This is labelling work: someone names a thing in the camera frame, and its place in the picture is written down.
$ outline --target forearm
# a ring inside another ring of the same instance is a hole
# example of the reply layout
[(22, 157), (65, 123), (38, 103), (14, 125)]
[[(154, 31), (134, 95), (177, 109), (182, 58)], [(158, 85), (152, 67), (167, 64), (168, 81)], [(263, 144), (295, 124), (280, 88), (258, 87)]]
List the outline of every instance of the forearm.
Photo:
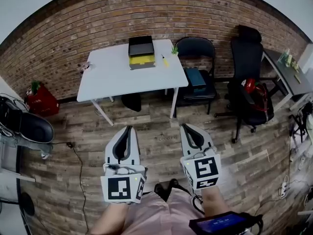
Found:
[(230, 208), (223, 199), (220, 189), (217, 186), (205, 188), (201, 191), (206, 217), (215, 216), (221, 213), (229, 212)]
[(127, 204), (110, 204), (95, 223), (92, 235), (119, 234), (124, 226), (129, 206)]

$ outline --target pink shirt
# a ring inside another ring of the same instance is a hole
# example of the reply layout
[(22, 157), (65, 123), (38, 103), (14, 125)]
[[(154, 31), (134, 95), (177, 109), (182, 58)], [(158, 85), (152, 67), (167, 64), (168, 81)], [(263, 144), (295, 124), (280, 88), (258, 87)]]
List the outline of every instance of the pink shirt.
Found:
[(176, 188), (167, 202), (154, 192), (144, 195), (140, 204), (130, 206), (122, 235), (194, 235), (189, 220), (203, 215), (193, 207), (192, 199)]

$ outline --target blue screen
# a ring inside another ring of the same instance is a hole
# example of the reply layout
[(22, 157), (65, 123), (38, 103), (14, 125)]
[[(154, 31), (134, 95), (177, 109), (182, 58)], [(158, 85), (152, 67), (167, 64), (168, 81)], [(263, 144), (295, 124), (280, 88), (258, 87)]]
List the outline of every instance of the blue screen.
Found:
[(229, 214), (223, 217), (218, 217), (215, 219), (199, 222), (198, 226), (205, 232), (214, 233), (216, 231), (238, 224), (245, 220), (246, 219), (241, 216)]

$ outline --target office chair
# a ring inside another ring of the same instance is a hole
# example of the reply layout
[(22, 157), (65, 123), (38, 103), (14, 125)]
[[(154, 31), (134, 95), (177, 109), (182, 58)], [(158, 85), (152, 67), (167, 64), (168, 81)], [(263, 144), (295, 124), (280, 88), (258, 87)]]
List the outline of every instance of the office chair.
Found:
[(198, 70), (196, 67), (184, 69), (189, 85), (179, 89), (177, 102), (177, 106), (207, 103), (207, 114), (209, 114), (211, 101), (216, 96), (213, 81), (215, 48), (210, 40), (201, 37), (182, 38), (176, 43), (176, 46), (178, 47), (179, 58), (200, 58), (201, 56), (212, 58), (212, 68), (209, 72)]
[[(274, 117), (274, 110), (270, 97), (268, 97), (267, 114), (258, 111), (253, 107), (255, 102), (250, 94), (247, 93), (241, 84), (248, 78), (253, 78), (256, 81), (259, 81), (263, 54), (261, 34), (256, 29), (243, 25), (238, 26), (238, 32), (239, 36), (231, 39), (235, 74), (227, 85), (228, 94), (225, 97), (230, 101), (230, 105), (228, 105), (227, 108), (232, 110), (232, 112), (217, 113), (214, 115), (214, 117), (237, 117), (237, 132), (236, 137), (232, 139), (233, 143), (236, 143), (238, 140), (242, 120), (246, 124), (252, 126), (251, 132), (254, 133), (257, 125), (264, 124)], [(266, 85), (263, 84), (263, 86), (268, 95)]]

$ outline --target white cube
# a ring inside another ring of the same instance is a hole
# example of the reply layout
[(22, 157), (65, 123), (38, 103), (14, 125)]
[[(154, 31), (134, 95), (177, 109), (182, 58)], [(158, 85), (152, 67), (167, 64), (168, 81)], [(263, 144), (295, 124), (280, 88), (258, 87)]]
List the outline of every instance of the white cube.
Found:
[(104, 201), (138, 204), (141, 201), (145, 178), (141, 173), (101, 177)]
[(194, 190), (211, 187), (217, 184), (222, 166), (219, 154), (193, 158), (185, 156), (180, 159), (184, 173)]

